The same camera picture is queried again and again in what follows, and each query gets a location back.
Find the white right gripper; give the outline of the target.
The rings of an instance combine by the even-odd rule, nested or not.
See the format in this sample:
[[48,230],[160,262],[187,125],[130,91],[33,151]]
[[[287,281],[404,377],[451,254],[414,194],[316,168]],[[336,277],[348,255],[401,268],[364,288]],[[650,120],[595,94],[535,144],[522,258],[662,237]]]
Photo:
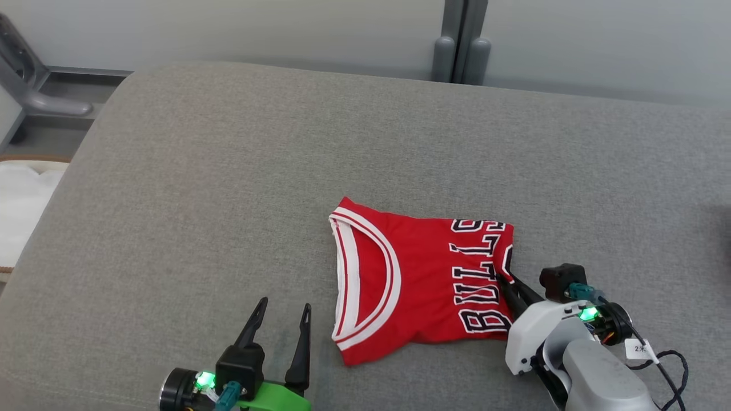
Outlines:
[[616,303],[544,300],[515,274],[512,278],[512,283],[504,277],[497,281],[515,319],[505,351],[506,365],[515,376],[535,372],[543,377],[569,377],[564,359],[573,341],[613,346],[632,336],[632,318]]

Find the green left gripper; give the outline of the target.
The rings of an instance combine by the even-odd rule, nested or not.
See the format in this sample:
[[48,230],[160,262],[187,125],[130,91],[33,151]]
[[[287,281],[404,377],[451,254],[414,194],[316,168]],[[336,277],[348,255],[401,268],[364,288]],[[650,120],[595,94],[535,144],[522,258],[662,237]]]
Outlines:
[[[262,297],[234,346],[246,348],[254,343],[254,336],[263,323],[268,297]],[[304,398],[310,384],[312,307],[307,303],[301,315],[300,335],[286,371],[284,385],[265,381],[252,400],[240,396],[230,410],[311,410]],[[161,410],[223,410],[221,395],[216,391],[216,375],[175,368],[168,374],[160,390]]]

